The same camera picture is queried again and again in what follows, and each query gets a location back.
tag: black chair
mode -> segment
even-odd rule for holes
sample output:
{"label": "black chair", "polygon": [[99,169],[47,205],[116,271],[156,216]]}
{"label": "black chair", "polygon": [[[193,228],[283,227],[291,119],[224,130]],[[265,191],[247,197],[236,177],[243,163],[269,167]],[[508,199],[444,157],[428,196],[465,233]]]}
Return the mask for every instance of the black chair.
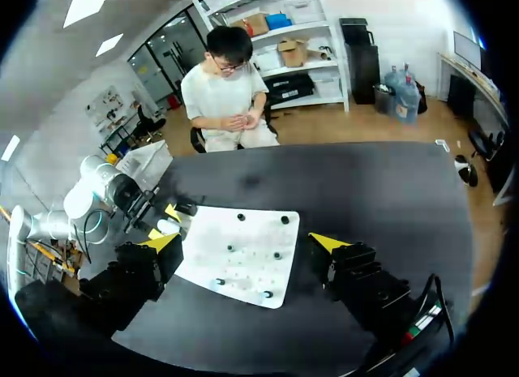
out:
{"label": "black chair", "polygon": [[143,107],[139,105],[137,109],[137,114],[139,115],[139,123],[137,123],[137,127],[135,128],[134,135],[137,138],[147,136],[146,142],[150,142],[153,140],[153,136],[157,135],[162,137],[162,133],[158,132],[164,125],[165,119],[159,119],[154,122],[152,119],[144,116]]}
{"label": "black chair", "polygon": [[478,173],[474,166],[473,159],[479,154],[486,162],[492,161],[492,158],[494,158],[504,143],[504,132],[500,132],[494,140],[493,134],[486,136],[480,130],[472,130],[469,131],[469,140],[474,146],[474,152],[469,160],[462,155],[456,156],[456,162],[460,166],[465,166],[458,170],[458,174],[465,184],[477,186]]}
{"label": "black chair", "polygon": [[[277,136],[277,131],[274,127],[272,127],[272,125],[270,124],[271,120],[272,120],[272,106],[269,104],[268,102],[268,98],[267,98],[267,102],[265,103],[265,106],[264,106],[264,116],[265,116],[265,122],[267,123],[267,127],[268,129]],[[199,153],[204,153],[206,152],[205,151],[205,138],[204,136],[202,135],[202,130],[200,130],[199,128],[194,128],[192,127],[191,128],[191,131],[190,131],[190,139],[191,139],[191,146],[193,146],[193,148],[199,152]],[[243,149],[243,146],[241,144],[238,144],[238,150],[241,150]]]}
{"label": "black chair", "polygon": [[474,152],[470,159],[479,154],[485,161],[491,161],[497,150],[503,145],[504,133],[500,132],[494,140],[493,134],[486,136],[480,130],[472,130],[469,131],[469,140],[474,146]]}

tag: white board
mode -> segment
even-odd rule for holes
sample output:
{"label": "white board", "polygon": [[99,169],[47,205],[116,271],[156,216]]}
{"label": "white board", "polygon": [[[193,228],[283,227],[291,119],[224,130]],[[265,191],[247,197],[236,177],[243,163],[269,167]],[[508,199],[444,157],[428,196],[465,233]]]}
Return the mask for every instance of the white board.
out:
{"label": "white board", "polygon": [[[240,221],[238,214],[245,220]],[[283,216],[288,224],[281,221]],[[184,260],[175,274],[229,298],[279,308],[289,283],[298,228],[296,212],[198,207],[182,242]]]}

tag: glasses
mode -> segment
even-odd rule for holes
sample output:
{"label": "glasses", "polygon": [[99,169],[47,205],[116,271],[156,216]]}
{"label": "glasses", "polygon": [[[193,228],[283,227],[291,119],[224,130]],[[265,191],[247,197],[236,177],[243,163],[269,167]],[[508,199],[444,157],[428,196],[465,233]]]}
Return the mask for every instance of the glasses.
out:
{"label": "glasses", "polygon": [[214,61],[214,63],[216,63],[216,65],[218,66],[218,69],[220,69],[224,73],[232,73],[232,72],[236,71],[237,69],[241,69],[242,67],[244,67],[247,64],[247,62],[244,62],[244,63],[240,63],[239,65],[221,67],[218,64],[217,60],[214,58],[214,55],[211,54],[211,57],[212,57],[212,60]]}

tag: white t-shirt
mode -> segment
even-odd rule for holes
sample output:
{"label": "white t-shirt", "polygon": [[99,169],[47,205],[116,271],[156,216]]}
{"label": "white t-shirt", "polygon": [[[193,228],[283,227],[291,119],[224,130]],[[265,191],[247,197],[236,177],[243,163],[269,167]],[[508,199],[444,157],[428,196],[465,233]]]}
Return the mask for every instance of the white t-shirt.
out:
{"label": "white t-shirt", "polygon": [[228,118],[244,114],[258,92],[268,92],[260,73],[250,63],[229,77],[211,75],[202,65],[193,67],[182,81],[187,117]]}

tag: wooden floor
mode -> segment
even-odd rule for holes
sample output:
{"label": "wooden floor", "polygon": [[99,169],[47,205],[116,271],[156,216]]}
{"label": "wooden floor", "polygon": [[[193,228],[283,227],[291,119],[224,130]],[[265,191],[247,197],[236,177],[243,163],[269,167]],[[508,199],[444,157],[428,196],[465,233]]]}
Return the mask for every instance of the wooden floor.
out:
{"label": "wooden floor", "polygon": [[[445,139],[451,156],[470,156],[474,151],[467,131],[470,125],[454,118],[442,101],[428,100],[429,109],[418,116],[413,126],[377,114],[372,105],[316,105],[276,111],[282,115],[272,121],[280,144],[324,144],[332,142],[418,141],[433,143]],[[183,108],[168,112],[162,133],[173,156],[194,154],[190,140],[190,123]],[[479,184],[467,187],[470,215],[474,226],[474,285],[478,289],[489,282],[503,239],[502,220],[505,206],[492,207],[495,198],[479,157],[474,161]],[[480,298],[474,298],[473,307]]]}

